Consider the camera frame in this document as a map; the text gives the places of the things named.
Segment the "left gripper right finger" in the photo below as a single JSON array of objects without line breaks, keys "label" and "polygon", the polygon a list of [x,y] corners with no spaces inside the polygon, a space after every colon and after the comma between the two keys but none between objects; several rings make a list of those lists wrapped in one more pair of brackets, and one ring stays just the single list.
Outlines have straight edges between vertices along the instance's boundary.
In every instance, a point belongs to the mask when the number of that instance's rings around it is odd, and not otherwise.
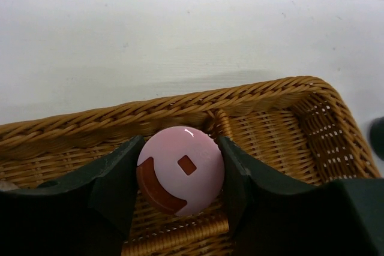
[{"label": "left gripper right finger", "polygon": [[383,180],[310,185],[253,158],[227,137],[224,205],[234,255],[382,255]]}]

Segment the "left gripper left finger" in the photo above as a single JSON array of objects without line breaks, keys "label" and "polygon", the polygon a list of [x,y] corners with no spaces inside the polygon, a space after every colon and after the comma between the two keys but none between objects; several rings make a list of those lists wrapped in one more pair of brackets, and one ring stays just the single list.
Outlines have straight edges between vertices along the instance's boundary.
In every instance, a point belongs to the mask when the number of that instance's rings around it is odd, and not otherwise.
[{"label": "left gripper left finger", "polygon": [[135,136],[36,188],[1,192],[1,254],[120,255],[130,233],[144,143]]}]

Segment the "pink-cap clear spice bottle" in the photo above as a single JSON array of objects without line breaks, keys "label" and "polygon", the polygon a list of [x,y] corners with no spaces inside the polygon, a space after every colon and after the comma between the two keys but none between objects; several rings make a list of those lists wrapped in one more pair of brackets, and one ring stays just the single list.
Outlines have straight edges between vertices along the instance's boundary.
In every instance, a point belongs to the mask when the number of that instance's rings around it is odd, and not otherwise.
[{"label": "pink-cap clear spice bottle", "polygon": [[190,216],[209,207],[224,182],[224,161],[215,141],[201,130],[163,129],[144,145],[137,182],[149,204],[162,213]]}]

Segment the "tall dark vinegar bottle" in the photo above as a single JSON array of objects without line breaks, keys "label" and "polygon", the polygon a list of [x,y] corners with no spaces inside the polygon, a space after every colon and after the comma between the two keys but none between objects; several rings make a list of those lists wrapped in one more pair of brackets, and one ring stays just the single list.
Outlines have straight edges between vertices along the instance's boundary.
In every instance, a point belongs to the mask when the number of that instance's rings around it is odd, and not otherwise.
[{"label": "tall dark vinegar bottle", "polygon": [[384,117],[377,118],[372,121],[369,133],[369,142],[374,153],[384,160]]}]

